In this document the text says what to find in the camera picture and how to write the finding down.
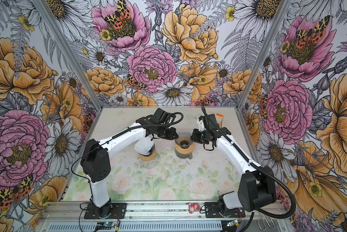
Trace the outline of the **white paper coffee filter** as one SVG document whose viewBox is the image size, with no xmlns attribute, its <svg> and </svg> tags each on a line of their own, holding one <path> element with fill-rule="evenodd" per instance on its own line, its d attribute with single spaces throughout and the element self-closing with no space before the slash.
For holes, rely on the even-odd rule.
<svg viewBox="0 0 347 232">
<path fill-rule="evenodd" d="M 155 144 L 154 142 L 148 138 L 142 138 L 140 139 L 134 146 L 135 151 L 142 156 L 149 157 L 153 154 L 155 150 Z"/>
</svg>

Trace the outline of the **grey glass dripper cone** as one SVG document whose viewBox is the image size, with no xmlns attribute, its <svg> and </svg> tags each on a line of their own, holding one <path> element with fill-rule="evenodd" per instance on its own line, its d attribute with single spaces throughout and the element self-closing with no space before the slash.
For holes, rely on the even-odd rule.
<svg viewBox="0 0 347 232">
<path fill-rule="evenodd" d="M 176 145 L 180 148 L 188 149 L 193 143 L 191 136 L 192 133 L 189 131 L 178 132 L 178 138 L 175 140 Z"/>
</svg>

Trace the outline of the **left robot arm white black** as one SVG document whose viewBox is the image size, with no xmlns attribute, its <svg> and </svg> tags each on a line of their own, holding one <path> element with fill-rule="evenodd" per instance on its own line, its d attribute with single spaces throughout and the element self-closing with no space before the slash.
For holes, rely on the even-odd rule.
<svg viewBox="0 0 347 232">
<path fill-rule="evenodd" d="M 91 200 L 87 209 L 95 218 L 108 218 L 113 214 L 111 198 L 107 191 L 107 177 L 111 172 L 110 159 L 131 144 L 142 161 L 152 161 L 157 155 L 155 139 L 175 140 L 176 128 L 184 115 L 180 112 L 169 113 L 158 108 L 154 114 L 141 117 L 125 130 L 97 141 L 86 143 L 80 165 L 90 183 Z"/>
</svg>

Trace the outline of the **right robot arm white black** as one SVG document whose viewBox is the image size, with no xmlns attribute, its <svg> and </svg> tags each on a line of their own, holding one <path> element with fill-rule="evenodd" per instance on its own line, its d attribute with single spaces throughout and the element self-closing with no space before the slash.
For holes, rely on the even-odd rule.
<svg viewBox="0 0 347 232">
<path fill-rule="evenodd" d="M 264 168 L 247 155 L 238 145 L 226 127 L 220 127 L 214 114 L 207 114 L 201 107 L 203 116 L 197 120 L 198 128 L 193 130 L 193 142 L 203 145 L 212 144 L 212 149 L 219 149 L 227 155 L 237 168 L 241 177 L 237 192 L 238 202 L 248 212 L 258 211 L 271 218 L 280 218 L 262 208 L 276 202 L 276 178 L 270 168 Z"/>
</svg>

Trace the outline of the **grey ribbed glass pitcher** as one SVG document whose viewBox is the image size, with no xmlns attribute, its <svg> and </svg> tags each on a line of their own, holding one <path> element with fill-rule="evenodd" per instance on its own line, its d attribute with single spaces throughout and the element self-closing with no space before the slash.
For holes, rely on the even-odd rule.
<svg viewBox="0 0 347 232">
<path fill-rule="evenodd" d="M 179 153 L 178 151 L 175 152 L 177 157 L 181 158 L 181 159 L 192 159 L 193 158 L 193 155 L 192 153 L 188 153 L 188 154 L 182 154 L 182 153 Z"/>
</svg>

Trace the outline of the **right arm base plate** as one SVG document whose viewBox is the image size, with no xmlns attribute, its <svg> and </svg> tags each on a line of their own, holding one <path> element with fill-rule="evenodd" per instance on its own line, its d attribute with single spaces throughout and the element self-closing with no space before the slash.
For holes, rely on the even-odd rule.
<svg viewBox="0 0 347 232">
<path fill-rule="evenodd" d="M 206 218 L 244 218 L 245 211 L 240 208 L 228 209 L 219 202 L 204 203 Z"/>
</svg>

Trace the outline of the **coffee filter pack orange top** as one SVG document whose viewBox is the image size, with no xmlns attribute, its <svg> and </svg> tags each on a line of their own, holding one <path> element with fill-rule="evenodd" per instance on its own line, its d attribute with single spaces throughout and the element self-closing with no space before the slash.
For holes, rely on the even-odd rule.
<svg viewBox="0 0 347 232">
<path fill-rule="evenodd" d="M 216 118 L 216 121 L 217 121 L 219 127 L 220 127 L 220 128 L 223 127 L 223 119 L 224 119 L 224 116 L 217 113 L 216 116 L 215 116 L 215 118 Z"/>
</svg>

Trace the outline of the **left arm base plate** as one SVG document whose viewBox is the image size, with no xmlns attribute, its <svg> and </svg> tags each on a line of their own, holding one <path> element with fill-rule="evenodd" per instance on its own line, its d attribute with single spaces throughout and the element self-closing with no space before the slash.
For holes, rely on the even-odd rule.
<svg viewBox="0 0 347 232">
<path fill-rule="evenodd" d="M 126 203 L 107 202 L 105 205 L 97 207 L 90 202 L 87 205 L 84 219 L 124 219 L 126 208 Z"/>
</svg>

